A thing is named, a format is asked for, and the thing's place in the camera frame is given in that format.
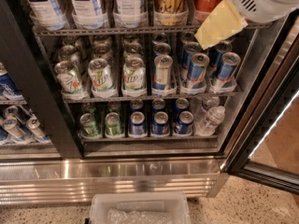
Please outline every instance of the yellow object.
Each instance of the yellow object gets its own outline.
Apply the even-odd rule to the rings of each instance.
[[[247,25],[233,0],[222,0],[206,18],[195,37],[202,48],[207,49],[241,32]]]

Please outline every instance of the refrigerated display case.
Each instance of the refrigerated display case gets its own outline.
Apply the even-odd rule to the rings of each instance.
[[[167,33],[172,49],[176,50],[179,33],[198,29],[198,24],[192,24],[192,18],[188,18],[186,25],[154,25],[153,0],[148,1],[147,26],[114,27],[112,7],[107,6],[110,27],[48,31],[32,24],[26,0],[0,0],[0,61],[6,63],[9,74],[22,90],[24,102],[42,120],[52,141],[52,146],[47,148],[40,145],[0,148],[0,187],[5,193],[0,203],[89,202],[97,193],[169,190],[183,190],[188,197],[213,197],[228,174],[261,182],[261,174],[255,175],[256,166],[248,159],[256,146],[250,144],[250,138],[260,127],[268,108],[276,103],[275,97],[286,89],[287,82],[292,81],[292,89],[298,90],[299,82],[291,76],[297,74],[298,67],[297,11],[271,23],[252,23],[236,36],[233,52],[242,59],[235,74],[236,87],[217,94],[225,106],[226,118],[212,136],[182,137],[172,132],[163,138],[150,136],[149,109],[146,137],[129,137],[126,122],[125,137],[86,140],[79,135],[82,104],[121,102],[127,120],[130,101],[142,99],[150,106],[157,97],[152,92],[150,77],[152,34]],[[63,37],[79,35],[88,39],[92,35],[111,35],[116,50],[115,70],[119,71],[116,77],[121,77],[121,38],[127,34],[141,35],[144,41],[146,94],[123,95],[121,79],[117,78],[118,96],[95,98],[89,93],[89,98],[74,100],[61,95],[53,66]],[[173,72],[173,83],[178,86],[174,93],[163,97],[169,107],[177,98],[215,96],[209,89],[195,95],[180,93],[176,65]],[[288,179],[292,188],[287,190],[298,193],[298,175],[292,178]],[[284,184],[275,185],[273,179],[267,180],[265,184],[284,188]]]

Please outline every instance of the speckled floor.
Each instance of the speckled floor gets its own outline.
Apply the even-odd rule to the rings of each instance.
[[[188,202],[192,224],[295,224],[292,195],[231,176],[216,198]],[[90,205],[50,204],[0,207],[1,224],[83,224]]]

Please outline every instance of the plastic bottle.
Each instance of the plastic bottle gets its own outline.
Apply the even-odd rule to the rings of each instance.
[[[224,121],[224,118],[225,108],[223,106],[211,107],[196,125],[196,134],[200,136],[212,135]]]

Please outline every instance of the plastic bin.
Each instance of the plastic bin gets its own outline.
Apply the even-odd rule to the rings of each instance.
[[[173,224],[191,223],[183,192],[97,194],[93,197],[90,223],[108,224],[107,213],[111,208],[125,212],[168,212]]]

